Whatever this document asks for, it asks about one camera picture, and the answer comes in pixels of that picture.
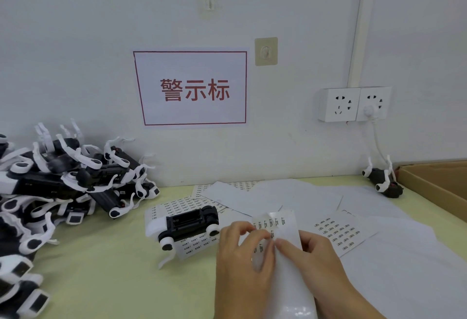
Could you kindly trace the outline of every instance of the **light green table surface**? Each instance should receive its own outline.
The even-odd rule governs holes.
[[[302,179],[315,185],[371,185],[361,176]],[[83,224],[60,225],[55,238],[38,251],[33,272],[44,275],[42,288],[52,296],[41,318],[189,318],[213,317],[217,247],[157,269],[165,257],[144,236],[144,210],[191,195],[193,186],[161,188],[154,200],[120,219],[102,210]],[[393,202],[467,260],[467,223],[408,189]]]

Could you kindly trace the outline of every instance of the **power outlet panel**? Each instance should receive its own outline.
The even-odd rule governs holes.
[[[360,88],[321,89],[319,93],[318,120],[355,121]]]
[[[371,119],[371,117],[365,115],[365,108],[367,111],[372,111],[373,117],[378,120],[385,119],[388,116],[391,91],[391,87],[360,88],[357,121],[368,121]]]

